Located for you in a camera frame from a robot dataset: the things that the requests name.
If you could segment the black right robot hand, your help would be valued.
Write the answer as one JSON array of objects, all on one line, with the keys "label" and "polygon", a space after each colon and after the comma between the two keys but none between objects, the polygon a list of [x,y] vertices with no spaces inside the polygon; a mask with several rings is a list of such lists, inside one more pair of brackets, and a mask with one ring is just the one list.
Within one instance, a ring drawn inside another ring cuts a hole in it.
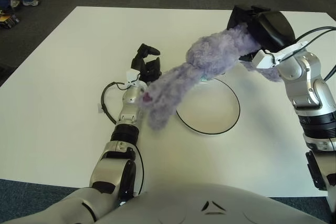
[{"label": "black right robot hand", "polygon": [[263,6],[234,6],[227,28],[234,28],[239,24],[246,24],[248,32],[262,49],[270,52],[280,50],[295,43],[292,26],[280,11],[272,11]]}]

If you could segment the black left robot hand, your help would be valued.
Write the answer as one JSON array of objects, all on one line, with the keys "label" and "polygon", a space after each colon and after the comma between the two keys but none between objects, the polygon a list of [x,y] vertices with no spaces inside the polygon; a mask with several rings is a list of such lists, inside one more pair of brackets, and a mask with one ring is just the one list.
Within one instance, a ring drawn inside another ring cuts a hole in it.
[{"label": "black left robot hand", "polygon": [[[133,58],[131,69],[140,72],[139,80],[149,83],[157,80],[161,75],[160,51],[154,47],[142,44],[138,50],[137,55]],[[145,62],[144,59],[148,55],[157,56],[155,60]]]}]

